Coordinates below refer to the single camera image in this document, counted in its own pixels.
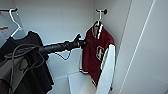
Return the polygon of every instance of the hanger hook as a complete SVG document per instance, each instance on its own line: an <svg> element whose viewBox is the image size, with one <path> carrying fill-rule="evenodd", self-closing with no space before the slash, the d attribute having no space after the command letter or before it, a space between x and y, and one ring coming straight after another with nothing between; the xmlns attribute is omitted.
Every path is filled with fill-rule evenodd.
<svg viewBox="0 0 168 94"><path fill-rule="evenodd" d="M12 21L18 26L18 28L14 31L14 33L11 35L11 37L14 36L14 34L19 30L22 29L21 26L14 20L13 15L12 15L12 11L14 11L15 9L9 9L9 15L12 19Z"/></svg>

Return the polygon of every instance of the closet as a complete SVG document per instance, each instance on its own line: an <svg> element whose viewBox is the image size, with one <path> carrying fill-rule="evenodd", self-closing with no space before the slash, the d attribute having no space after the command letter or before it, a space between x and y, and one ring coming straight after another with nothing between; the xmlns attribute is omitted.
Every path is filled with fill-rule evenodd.
<svg viewBox="0 0 168 94"><path fill-rule="evenodd" d="M167 0L1 0L0 10L12 12L23 28L13 38L29 31L37 33L43 45L81 39L101 15L103 27L115 41L115 72L109 94L166 94L168 92ZM0 11L0 33L11 35L17 29L9 12ZM0 37L2 43L6 37ZM69 51L58 52L67 57ZM88 75L80 74L82 49L72 50L68 60L49 54L47 67L54 81L47 94L92 94L96 87Z"/></svg>

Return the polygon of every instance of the clothes rail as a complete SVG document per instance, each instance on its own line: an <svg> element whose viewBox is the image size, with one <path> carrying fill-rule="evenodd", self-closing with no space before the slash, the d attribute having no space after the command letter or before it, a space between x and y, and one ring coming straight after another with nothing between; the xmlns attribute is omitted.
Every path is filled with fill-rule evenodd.
<svg viewBox="0 0 168 94"><path fill-rule="evenodd" d="M9 12L9 10L0 10L0 12Z"/></svg>
<svg viewBox="0 0 168 94"><path fill-rule="evenodd" d="M97 10L97 9L96 9L96 11L97 11L97 12L103 12L105 15L107 14L107 9L105 9L105 10Z"/></svg>

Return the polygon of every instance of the hanger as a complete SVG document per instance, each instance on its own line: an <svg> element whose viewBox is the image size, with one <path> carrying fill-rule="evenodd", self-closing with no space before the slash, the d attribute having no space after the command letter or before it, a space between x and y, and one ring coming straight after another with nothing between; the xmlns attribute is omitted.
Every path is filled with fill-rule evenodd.
<svg viewBox="0 0 168 94"><path fill-rule="evenodd" d="M107 9L105 9L104 11L96 9L96 11L100 12L100 13L99 13L99 20L94 23L94 27L98 27L99 31L98 32L94 31L94 36L95 36L95 38L99 39L101 31L102 31L102 28L103 28L103 24L100 22L100 20L102 18L102 12L104 13L104 15L106 15L107 14Z"/></svg>
<svg viewBox="0 0 168 94"><path fill-rule="evenodd" d="M14 20L14 18L13 18L13 16L12 16L12 11L14 11L14 10L15 10L15 9L9 9L9 15L10 15L12 21L17 25L17 29L15 30L15 32L12 33L11 37L13 37L13 36L15 35L15 33L16 33L18 30L22 30L22 27L19 25L19 23L17 23L17 22Z"/></svg>

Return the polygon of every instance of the white cloth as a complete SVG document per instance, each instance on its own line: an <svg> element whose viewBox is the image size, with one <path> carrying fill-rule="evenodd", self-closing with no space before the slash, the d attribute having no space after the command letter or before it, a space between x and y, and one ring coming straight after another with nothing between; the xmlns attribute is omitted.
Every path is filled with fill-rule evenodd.
<svg viewBox="0 0 168 94"><path fill-rule="evenodd" d="M108 94L114 74L115 67L115 46L110 44L106 50L102 61L102 72L99 78L95 94Z"/></svg>

